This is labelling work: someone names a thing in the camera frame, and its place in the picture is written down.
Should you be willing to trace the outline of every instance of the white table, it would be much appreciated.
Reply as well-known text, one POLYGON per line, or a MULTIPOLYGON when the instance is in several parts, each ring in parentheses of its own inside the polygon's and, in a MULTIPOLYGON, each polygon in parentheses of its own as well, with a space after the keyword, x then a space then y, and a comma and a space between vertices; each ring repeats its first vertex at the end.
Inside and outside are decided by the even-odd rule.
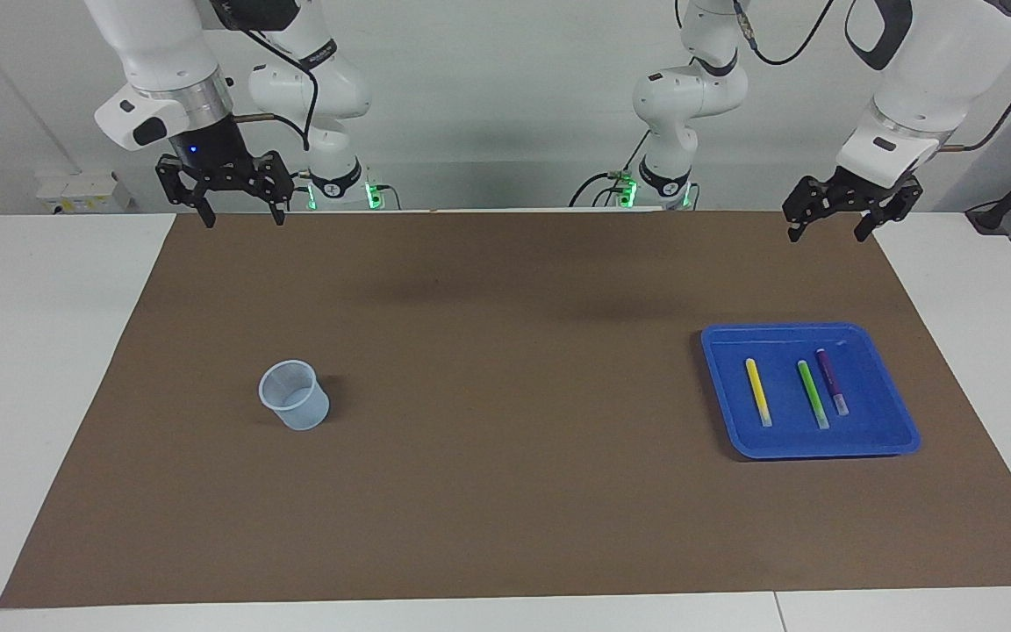
MULTIPOLYGON (((0 593, 172 218, 0 216, 0 593)), ((934 213, 878 237, 1011 468, 1011 245, 934 213)), ((49 609, 0 629, 998 631, 1011 589, 49 609)))

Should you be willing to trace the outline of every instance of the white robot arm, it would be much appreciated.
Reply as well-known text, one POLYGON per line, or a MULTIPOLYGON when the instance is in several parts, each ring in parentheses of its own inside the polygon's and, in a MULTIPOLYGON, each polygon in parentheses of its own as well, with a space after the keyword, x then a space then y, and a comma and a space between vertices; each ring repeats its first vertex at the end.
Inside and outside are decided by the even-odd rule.
POLYGON ((260 33, 285 56, 257 65, 249 80, 253 100, 264 111, 306 127, 308 171, 304 173, 329 207, 374 203, 369 169, 350 147, 343 119, 364 116, 372 96, 360 70, 338 52, 319 0, 213 0, 225 27, 260 33), (319 93, 311 111, 314 76, 319 93))
POLYGON ((281 204, 294 193, 291 175, 276 152, 253 157, 245 147, 191 0, 85 3, 127 77, 127 85, 96 111, 100 128, 128 150, 169 139, 176 156, 158 161, 158 179, 170 201, 196 209, 205 227, 216 220, 205 192, 221 190, 260 197, 282 223, 281 204))
POLYGON ((691 121, 734 110, 747 95, 733 0, 691 0, 681 40, 694 61, 643 77, 634 95, 635 113, 649 125, 635 173, 638 197, 665 208, 681 205, 690 187, 698 147, 691 121))
POLYGON ((869 68, 884 72, 883 85, 838 153, 834 175, 825 183, 804 177, 783 204, 791 241, 837 211, 867 211, 855 229, 859 241, 907 216, 922 193, 915 169, 1011 62, 1011 0, 868 1, 884 22, 875 44, 858 43, 851 13, 846 36, 869 68))

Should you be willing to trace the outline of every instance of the pen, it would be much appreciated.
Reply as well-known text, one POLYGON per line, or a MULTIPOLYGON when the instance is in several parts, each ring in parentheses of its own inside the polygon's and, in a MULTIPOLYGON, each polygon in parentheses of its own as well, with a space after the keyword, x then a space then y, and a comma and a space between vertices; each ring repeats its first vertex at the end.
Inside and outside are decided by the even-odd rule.
POLYGON ((755 407, 759 410, 759 420, 762 421, 762 427, 768 429, 770 428, 770 408, 767 408, 766 393, 762 392, 759 369, 755 367, 755 360, 751 357, 748 357, 745 364, 747 365, 747 379, 751 382, 751 393, 755 395, 755 407))
POLYGON ((818 349, 818 364, 822 374, 826 376, 826 385, 829 387, 829 394, 834 397, 834 405, 837 408, 838 416, 847 416, 849 405, 845 403, 845 393, 841 392, 837 376, 834 375, 834 364, 829 361, 829 355, 825 349, 818 349))
POLYGON ((798 372, 802 375, 802 384, 806 385, 806 395, 810 398, 810 408, 814 409, 814 417, 818 419, 818 428, 829 429, 826 409, 822 405, 822 397, 818 395, 818 387, 814 384, 814 375, 810 373, 810 365, 806 363, 806 360, 798 361, 798 372))

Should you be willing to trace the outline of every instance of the brown surface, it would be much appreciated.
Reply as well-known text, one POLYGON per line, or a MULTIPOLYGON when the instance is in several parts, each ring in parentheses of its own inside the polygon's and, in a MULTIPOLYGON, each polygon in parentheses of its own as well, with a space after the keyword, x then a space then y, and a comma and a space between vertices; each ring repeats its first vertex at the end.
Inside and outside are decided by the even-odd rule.
POLYGON ((1011 584, 1011 475, 853 222, 180 216, 0 607, 1011 584), (830 320, 921 451, 743 461, 694 336, 830 320))

